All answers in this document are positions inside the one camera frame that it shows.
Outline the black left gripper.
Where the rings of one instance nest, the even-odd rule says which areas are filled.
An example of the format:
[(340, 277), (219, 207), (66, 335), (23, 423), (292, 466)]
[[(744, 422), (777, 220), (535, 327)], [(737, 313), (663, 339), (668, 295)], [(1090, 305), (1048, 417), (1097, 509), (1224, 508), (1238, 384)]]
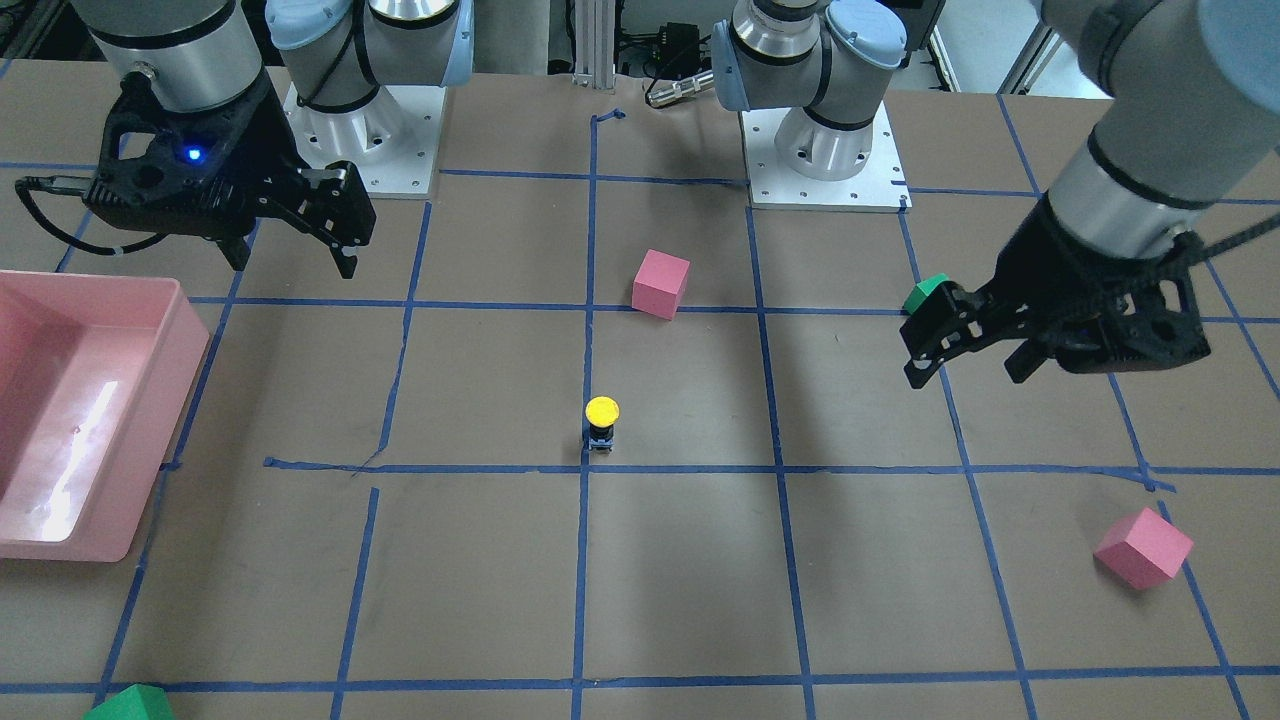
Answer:
[(1043, 196), (1000, 251), (986, 288), (946, 282), (906, 318), (908, 383), (922, 389), (948, 360), (1014, 338), (1021, 345), (1004, 366), (1015, 384), (1048, 360), (1074, 374), (1197, 363), (1211, 346), (1189, 272), (1174, 265), (1203, 246), (1188, 231), (1162, 258), (1112, 258), (1071, 234)]

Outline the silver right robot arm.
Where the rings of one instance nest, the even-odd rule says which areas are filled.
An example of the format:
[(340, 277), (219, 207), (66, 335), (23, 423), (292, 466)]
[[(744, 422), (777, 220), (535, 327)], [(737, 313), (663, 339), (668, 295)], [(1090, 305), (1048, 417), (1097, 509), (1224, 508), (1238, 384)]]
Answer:
[(422, 151), (426, 118), (393, 88), (444, 90), (474, 70), (471, 1), (268, 1), (262, 22), (291, 77), (282, 100), (239, 1), (77, 1), (120, 76), (99, 163), (55, 179), (141, 241), (215, 243), (244, 269), (248, 233), (275, 218), (317, 240), (351, 278), (376, 224), (366, 172)]

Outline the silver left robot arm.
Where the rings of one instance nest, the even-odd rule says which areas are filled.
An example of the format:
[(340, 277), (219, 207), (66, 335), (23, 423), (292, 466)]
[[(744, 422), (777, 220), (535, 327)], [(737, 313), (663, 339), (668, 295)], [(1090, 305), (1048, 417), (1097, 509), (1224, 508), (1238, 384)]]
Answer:
[[(1197, 222), (1277, 146), (1275, 1), (1038, 1), (1039, 18), (1111, 97), (1082, 147), (998, 254), (992, 278), (943, 281), (908, 309), (904, 372), (924, 387), (948, 360), (1006, 340), (1020, 383), (1157, 372), (1206, 357), (1192, 266), (1277, 225), (1212, 245)], [(765, 202), (854, 190), (884, 154), (877, 117), (906, 54), (877, 1), (740, 1), (709, 40), (721, 105), (746, 129)]]

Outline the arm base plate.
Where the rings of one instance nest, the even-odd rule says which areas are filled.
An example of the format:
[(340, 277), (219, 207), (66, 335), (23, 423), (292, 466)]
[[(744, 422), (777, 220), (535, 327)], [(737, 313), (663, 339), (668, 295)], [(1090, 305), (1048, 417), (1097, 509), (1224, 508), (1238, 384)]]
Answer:
[(860, 129), (840, 131), (801, 108), (739, 114), (755, 209), (899, 213), (913, 206), (884, 104)]
[(342, 114), (301, 108), (297, 99), (291, 86), (284, 110), (307, 164), (352, 161), (372, 199), (430, 199), (447, 88), (383, 87), (370, 104)]

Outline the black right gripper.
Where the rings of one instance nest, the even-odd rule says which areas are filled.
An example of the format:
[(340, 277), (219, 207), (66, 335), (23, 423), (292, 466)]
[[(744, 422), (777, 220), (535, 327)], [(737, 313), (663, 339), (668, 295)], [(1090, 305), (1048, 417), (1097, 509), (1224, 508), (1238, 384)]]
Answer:
[(131, 72), (111, 106), (84, 205), (123, 231), (215, 242), (230, 269), (251, 259), (259, 218), (319, 240), (339, 275), (355, 277), (378, 214), (358, 167), (305, 168), (270, 74), (212, 109), (165, 109), (152, 79)]

